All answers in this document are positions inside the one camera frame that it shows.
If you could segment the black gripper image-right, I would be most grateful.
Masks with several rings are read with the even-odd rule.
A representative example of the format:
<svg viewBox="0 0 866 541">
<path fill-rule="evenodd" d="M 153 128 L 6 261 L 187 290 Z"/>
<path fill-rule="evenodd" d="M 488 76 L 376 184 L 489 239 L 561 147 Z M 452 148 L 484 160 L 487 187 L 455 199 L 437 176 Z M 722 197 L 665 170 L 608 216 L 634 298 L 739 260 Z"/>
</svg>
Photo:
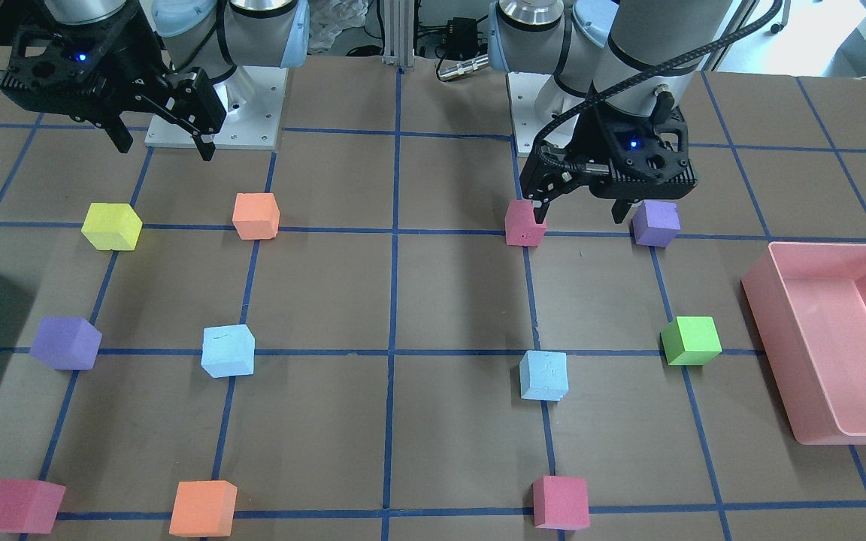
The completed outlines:
<svg viewBox="0 0 866 541">
<path fill-rule="evenodd" d="M 614 199 L 612 219 L 621 225 L 632 200 L 684 198 L 698 184 L 689 159 L 689 134 L 680 107 L 655 124 L 651 116 L 598 104 L 581 113 L 563 147 L 544 143 L 520 171 L 520 191 L 542 225 L 550 202 L 578 187 Z"/>
</svg>

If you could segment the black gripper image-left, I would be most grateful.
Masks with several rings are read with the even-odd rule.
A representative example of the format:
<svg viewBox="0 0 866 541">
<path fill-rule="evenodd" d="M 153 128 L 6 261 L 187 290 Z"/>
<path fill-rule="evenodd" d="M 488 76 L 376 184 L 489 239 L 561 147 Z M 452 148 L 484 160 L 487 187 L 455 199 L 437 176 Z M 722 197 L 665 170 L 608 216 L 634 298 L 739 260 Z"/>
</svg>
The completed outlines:
<svg viewBox="0 0 866 541">
<path fill-rule="evenodd" d="M 203 68 L 168 75 L 145 22 L 23 24 L 0 68 L 0 92 L 30 112 L 99 125 L 122 154 L 130 150 L 125 112 L 155 113 L 182 128 L 206 162 L 227 116 Z"/>
</svg>

